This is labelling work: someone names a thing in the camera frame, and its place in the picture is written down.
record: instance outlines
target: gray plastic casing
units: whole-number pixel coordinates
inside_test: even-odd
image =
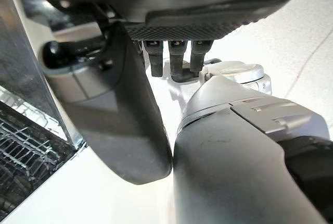
[[[326,223],[289,174],[276,143],[328,137],[324,119],[223,76],[190,99],[174,149],[176,220]]]

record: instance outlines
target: white floor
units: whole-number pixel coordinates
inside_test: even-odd
[[[321,114],[333,133],[332,15],[333,0],[292,0],[267,19],[215,41],[206,59],[261,64],[272,78],[274,96]],[[198,84],[181,85],[177,93],[167,77],[149,80],[174,143],[184,102]],[[173,212],[171,176],[148,185],[131,185],[88,148],[4,223],[173,223]]]

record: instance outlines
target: dishwasher rack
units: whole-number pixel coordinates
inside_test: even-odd
[[[0,221],[73,154],[64,140],[0,102]]]

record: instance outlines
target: wire rack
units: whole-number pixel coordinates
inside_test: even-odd
[[[12,94],[10,91],[6,90],[2,86],[0,86],[0,102],[3,102],[9,107],[15,109],[17,112],[26,116],[30,120],[34,121],[38,125],[42,126],[44,129],[47,129],[58,137],[67,140],[63,129],[61,128],[59,122],[56,119],[52,118],[38,108],[35,108],[31,104],[25,102],[23,99]]]
[[[72,155],[61,138],[0,102],[0,221]]]

